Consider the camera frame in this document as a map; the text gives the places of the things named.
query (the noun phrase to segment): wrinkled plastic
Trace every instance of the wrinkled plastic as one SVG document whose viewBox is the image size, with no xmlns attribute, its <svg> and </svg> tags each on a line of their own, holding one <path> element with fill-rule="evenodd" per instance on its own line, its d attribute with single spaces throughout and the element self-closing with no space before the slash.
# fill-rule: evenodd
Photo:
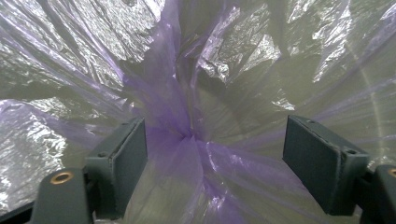
<svg viewBox="0 0 396 224">
<path fill-rule="evenodd" d="M 288 114 L 396 163 L 391 1 L 0 2 L 0 214 L 144 117 L 133 223 L 349 222 L 281 161 Z"/>
</svg>

